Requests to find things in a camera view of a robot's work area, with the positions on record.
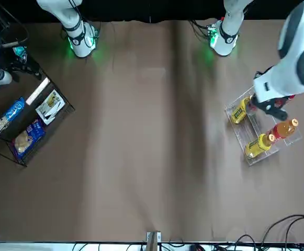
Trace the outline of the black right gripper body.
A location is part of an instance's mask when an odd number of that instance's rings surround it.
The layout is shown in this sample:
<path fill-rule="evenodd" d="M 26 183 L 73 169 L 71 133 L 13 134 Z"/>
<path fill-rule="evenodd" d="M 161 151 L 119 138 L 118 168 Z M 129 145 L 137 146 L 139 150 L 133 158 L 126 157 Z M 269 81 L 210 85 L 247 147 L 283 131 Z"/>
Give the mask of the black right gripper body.
<path fill-rule="evenodd" d="M 10 74 L 13 80 L 20 80 L 18 72 L 27 73 L 32 75 L 33 71 L 28 67 L 26 63 L 23 63 L 19 60 L 13 60 L 10 63 Z"/>

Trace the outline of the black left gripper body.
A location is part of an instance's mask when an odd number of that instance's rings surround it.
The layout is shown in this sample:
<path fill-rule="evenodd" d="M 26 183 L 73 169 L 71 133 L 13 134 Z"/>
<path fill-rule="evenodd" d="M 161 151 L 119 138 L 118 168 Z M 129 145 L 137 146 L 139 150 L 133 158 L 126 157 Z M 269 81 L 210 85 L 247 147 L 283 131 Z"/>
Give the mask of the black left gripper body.
<path fill-rule="evenodd" d="M 251 97 L 251 104 L 256 108 L 264 112 L 273 110 L 273 101 L 268 99 L 266 101 L 259 101 L 256 94 Z"/>

